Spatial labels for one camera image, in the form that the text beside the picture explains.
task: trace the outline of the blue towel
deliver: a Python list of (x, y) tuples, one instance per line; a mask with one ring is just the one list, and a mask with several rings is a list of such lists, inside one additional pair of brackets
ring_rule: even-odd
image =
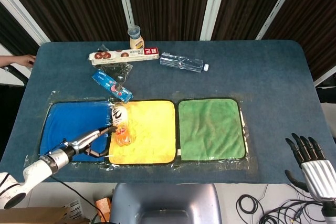
[[(62, 102), (55, 103), (50, 108), (45, 123), (40, 146), (40, 154), (59, 144), (63, 138), (73, 141), (79, 135), (107, 126), (110, 122), (111, 111), (106, 101), (100, 102)], [(92, 149), (102, 152), (106, 148), (107, 135), (100, 136)], [(102, 161), (103, 157), (94, 158), (86, 154), (73, 157), (73, 161)]]

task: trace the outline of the green towel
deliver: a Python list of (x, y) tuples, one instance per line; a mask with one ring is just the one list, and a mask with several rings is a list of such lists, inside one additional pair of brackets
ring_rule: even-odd
[(187, 100), (180, 102), (178, 107), (183, 161), (239, 159), (245, 156), (236, 101)]

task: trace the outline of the white wall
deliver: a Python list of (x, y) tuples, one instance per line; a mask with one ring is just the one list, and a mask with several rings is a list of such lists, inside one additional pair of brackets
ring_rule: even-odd
[[(5, 47), (0, 44), (0, 56), (2, 55), (13, 55)], [(18, 64), (12, 64), (17, 70), (23, 73), (26, 77), (30, 77), (30, 70), (26, 67), (20, 66)], [(6, 72), (4, 69), (0, 68), (0, 83), (1, 84), (12, 84), (23, 86), (23, 82), (17, 79), (14, 75)]]

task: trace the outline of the yellow towel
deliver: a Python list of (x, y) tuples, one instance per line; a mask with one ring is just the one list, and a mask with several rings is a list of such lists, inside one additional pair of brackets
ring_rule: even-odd
[(113, 164), (164, 164), (176, 153), (175, 107), (170, 101), (124, 104), (132, 143), (119, 146), (112, 134), (109, 160)]

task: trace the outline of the water bottle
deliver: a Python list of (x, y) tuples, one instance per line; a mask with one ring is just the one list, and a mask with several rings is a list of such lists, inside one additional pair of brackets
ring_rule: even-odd
[(163, 52), (160, 57), (160, 64), (173, 67), (186, 69), (200, 73), (203, 71), (208, 71), (209, 65), (204, 64), (203, 60), (190, 59), (184, 56), (175, 56), (170, 53)]

